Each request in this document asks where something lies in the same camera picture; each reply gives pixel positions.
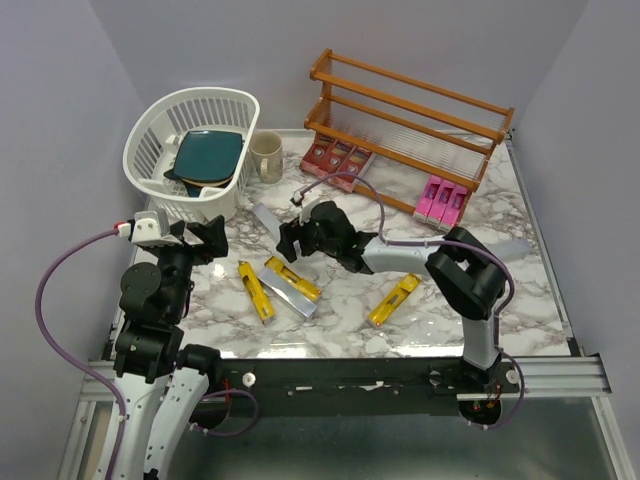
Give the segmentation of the red 3D toothpaste box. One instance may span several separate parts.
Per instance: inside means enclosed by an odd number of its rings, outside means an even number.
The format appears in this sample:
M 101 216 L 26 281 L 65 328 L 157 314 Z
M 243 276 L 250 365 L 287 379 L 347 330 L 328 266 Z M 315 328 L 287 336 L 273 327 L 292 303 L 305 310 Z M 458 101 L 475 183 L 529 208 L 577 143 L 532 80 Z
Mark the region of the red 3D toothpaste box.
M 326 176 L 339 170 L 342 163 L 353 150 L 354 145 L 340 140 L 333 141 L 326 149 L 320 161 L 321 175 Z

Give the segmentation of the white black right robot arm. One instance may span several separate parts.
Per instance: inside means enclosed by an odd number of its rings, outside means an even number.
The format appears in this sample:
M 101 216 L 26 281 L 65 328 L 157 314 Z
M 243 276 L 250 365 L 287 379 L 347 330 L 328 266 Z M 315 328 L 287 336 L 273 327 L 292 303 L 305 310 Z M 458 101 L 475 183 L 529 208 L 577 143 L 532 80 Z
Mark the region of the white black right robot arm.
M 290 263 L 320 252 L 355 274 L 430 276 L 462 318 L 462 384 L 480 392 L 496 380 L 502 359 L 498 321 L 515 285 L 504 262 L 468 230 L 454 227 L 428 239 L 386 239 L 380 232 L 356 229 L 335 202 L 323 201 L 279 225 L 276 250 Z

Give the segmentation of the red Muesrgtei toothpaste box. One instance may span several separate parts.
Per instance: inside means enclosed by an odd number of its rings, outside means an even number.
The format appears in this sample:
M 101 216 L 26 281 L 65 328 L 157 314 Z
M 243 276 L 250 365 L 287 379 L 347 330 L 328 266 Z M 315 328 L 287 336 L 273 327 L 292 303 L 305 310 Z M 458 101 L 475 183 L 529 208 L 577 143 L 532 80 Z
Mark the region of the red Muesrgtei toothpaste box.
M 339 176 L 333 178 L 334 183 L 341 189 L 352 192 L 357 181 L 355 176 L 361 176 L 370 163 L 373 153 L 361 147 L 355 147 L 337 170 Z

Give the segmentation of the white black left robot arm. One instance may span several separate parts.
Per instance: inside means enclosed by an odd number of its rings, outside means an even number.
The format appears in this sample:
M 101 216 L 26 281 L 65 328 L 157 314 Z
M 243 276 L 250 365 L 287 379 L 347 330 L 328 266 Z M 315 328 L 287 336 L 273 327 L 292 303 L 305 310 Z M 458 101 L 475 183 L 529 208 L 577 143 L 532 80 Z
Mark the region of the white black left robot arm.
M 225 219 L 170 224 L 163 211 L 139 212 L 126 234 L 155 257 L 120 280 L 124 314 L 115 341 L 117 397 L 97 479 L 163 479 L 187 421 L 203 395 L 222 380 L 219 351 L 181 344 L 192 270 L 228 254 Z

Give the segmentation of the pink Curaprox box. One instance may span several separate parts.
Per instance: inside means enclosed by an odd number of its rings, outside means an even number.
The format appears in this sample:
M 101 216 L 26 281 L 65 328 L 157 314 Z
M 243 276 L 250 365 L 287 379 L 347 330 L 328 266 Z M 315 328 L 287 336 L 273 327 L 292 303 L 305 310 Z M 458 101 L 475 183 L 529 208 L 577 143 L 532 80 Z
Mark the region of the pink Curaprox box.
M 429 199 L 431 207 L 427 214 L 427 223 L 438 227 L 449 204 L 449 199 L 454 191 L 454 184 L 448 180 L 439 180 L 429 187 Z
M 461 216 L 463 215 L 468 194 L 468 189 L 462 186 L 455 186 L 452 189 L 447 206 L 441 217 L 439 225 L 440 230 L 448 231 L 458 224 Z
M 436 204 L 436 196 L 443 179 L 439 176 L 431 175 L 424 190 L 414 208 L 413 218 L 426 223 L 431 210 Z

